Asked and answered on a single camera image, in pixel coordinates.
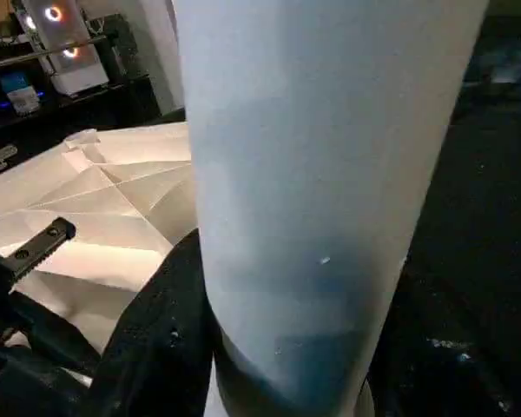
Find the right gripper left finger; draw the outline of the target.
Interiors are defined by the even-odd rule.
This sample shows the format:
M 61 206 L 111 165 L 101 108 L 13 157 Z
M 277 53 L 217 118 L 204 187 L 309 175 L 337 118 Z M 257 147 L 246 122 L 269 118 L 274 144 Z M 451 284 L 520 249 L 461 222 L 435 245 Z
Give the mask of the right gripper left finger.
M 124 309 L 89 388 L 91 416 L 202 416 L 212 316 L 193 230 Z

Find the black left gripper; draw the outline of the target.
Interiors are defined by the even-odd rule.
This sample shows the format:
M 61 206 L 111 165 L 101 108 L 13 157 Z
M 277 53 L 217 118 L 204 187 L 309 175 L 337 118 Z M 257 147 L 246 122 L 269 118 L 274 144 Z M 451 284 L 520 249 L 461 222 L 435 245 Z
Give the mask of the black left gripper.
M 0 416 L 75 416 L 99 353 L 70 322 L 15 286 L 61 245 L 75 226 L 57 217 L 11 255 L 0 255 Z

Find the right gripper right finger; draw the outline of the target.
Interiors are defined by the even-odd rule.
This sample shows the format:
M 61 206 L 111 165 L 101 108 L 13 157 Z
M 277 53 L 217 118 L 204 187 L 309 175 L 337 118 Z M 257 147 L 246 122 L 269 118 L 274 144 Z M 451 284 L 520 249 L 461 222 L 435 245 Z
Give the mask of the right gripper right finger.
M 447 280 L 404 267 L 368 385 L 378 416 L 521 416 L 521 341 Z

